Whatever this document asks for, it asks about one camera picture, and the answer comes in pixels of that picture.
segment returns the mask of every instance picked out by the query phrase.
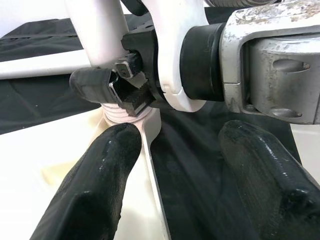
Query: white surface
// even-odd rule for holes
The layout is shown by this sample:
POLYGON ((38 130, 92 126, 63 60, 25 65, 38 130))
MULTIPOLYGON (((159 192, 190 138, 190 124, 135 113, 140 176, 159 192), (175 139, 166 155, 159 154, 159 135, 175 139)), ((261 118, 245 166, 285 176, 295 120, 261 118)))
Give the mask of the white surface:
POLYGON ((206 101, 187 97, 180 77, 180 52, 187 32, 208 25, 202 0, 142 0, 158 40, 158 75, 165 99, 175 109, 195 112, 206 101))
MULTIPOLYGON (((123 4, 122 8, 130 13, 123 4)), ((28 22, 69 17, 65 0, 0 0, 0 16, 0 38, 28 22)))
POLYGON ((161 130, 161 116, 160 110, 152 108, 151 112, 141 121, 138 121, 136 124, 137 128, 140 130, 142 135, 142 144, 145 155, 145 162, 149 174, 149 182, 152 186, 152 194, 157 209, 157 219, 159 220, 161 239, 170 240, 170 232, 168 227, 168 222, 163 208, 162 198, 160 194, 160 189, 158 186, 158 181, 156 177, 156 172, 154 169, 154 164, 151 156, 151 143, 158 136, 161 130))
MULTIPOLYGON (((43 167, 79 159, 104 129, 102 109, 0 135, 0 239, 29 239, 57 187, 43 167)), ((162 239, 161 224, 142 152, 124 193, 117 240, 162 239)))
POLYGON ((320 184, 320 125, 291 124, 303 167, 320 184))
POLYGON ((0 80, 70 74, 90 67, 85 50, 0 62, 0 80))
POLYGON ((113 68, 128 53, 121 44, 129 29, 120 0, 66 0, 65 4, 91 65, 113 68))

